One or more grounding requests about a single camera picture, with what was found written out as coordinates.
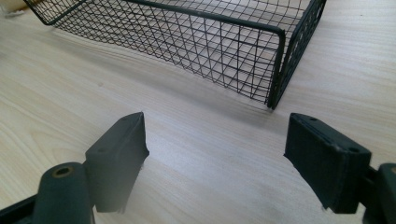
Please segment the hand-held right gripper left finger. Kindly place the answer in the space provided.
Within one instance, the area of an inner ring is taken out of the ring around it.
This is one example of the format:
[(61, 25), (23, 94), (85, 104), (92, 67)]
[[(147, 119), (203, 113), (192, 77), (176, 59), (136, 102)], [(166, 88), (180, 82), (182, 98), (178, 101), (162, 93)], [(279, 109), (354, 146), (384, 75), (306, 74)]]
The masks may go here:
[(87, 150), (84, 167), (97, 212), (124, 211), (148, 155), (143, 112), (120, 118)]

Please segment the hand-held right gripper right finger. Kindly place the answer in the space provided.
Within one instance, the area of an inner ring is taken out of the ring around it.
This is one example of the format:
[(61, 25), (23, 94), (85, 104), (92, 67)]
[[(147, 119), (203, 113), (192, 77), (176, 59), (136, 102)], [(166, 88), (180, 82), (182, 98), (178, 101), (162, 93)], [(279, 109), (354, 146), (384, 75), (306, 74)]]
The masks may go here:
[(289, 120), (285, 157), (336, 214), (354, 214), (358, 184), (372, 153), (323, 121), (298, 113)]

